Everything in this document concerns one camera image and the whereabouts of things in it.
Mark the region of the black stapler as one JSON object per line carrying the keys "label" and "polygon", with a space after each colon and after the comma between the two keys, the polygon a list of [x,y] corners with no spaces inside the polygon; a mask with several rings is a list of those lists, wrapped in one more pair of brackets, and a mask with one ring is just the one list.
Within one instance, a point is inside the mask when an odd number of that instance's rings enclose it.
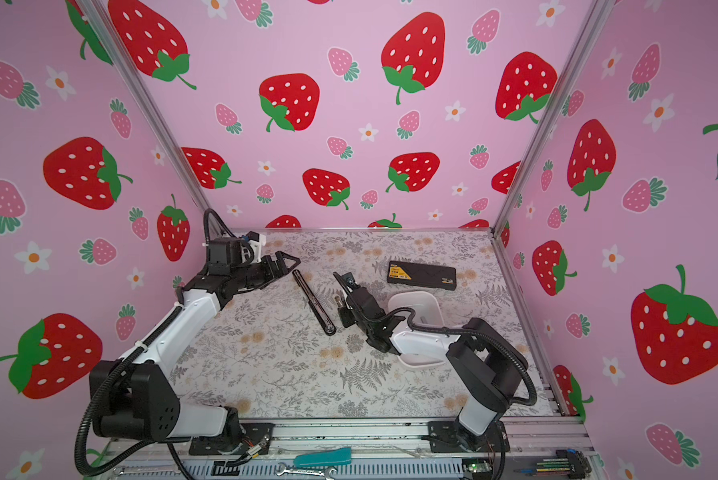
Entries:
{"label": "black stapler", "polygon": [[337,329],[332,322],[331,318],[327,314],[326,310],[318,300],[318,298],[315,296],[313,291],[311,290],[310,286],[308,285],[305,277],[300,272],[299,269],[294,269],[292,272],[293,277],[296,280],[296,283],[301,288],[303,293],[306,296],[307,303],[314,314],[315,318],[317,319],[319,325],[321,326],[323,332],[327,336],[335,335],[337,332]]}

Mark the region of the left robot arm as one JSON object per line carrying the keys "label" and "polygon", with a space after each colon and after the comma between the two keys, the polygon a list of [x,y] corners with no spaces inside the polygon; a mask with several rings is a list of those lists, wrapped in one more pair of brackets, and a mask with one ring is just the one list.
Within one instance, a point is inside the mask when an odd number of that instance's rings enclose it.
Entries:
{"label": "left robot arm", "polygon": [[176,291],[169,313],[115,361],[101,361],[89,376],[90,403],[77,431],[74,462],[85,477],[99,476],[137,451],[164,444],[178,470],[178,443],[206,440],[231,453],[246,431],[237,409],[192,404],[178,397],[169,375],[202,328],[236,296],[262,290],[292,273],[300,259],[282,251],[263,254],[264,235],[207,236],[205,263]]}

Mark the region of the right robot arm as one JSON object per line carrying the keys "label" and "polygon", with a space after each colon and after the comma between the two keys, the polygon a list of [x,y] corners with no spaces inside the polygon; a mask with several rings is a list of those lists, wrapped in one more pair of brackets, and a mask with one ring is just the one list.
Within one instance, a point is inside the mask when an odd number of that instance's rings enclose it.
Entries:
{"label": "right robot arm", "polygon": [[448,327],[438,300],[424,291],[398,294],[385,310],[352,274],[334,277],[343,291],[339,314],[344,327],[358,326],[366,343],[382,353],[451,366],[467,389],[466,404],[454,422],[454,438],[445,445],[476,452],[487,445],[488,433],[499,429],[511,406],[537,403],[528,361],[485,320],[473,317]]}

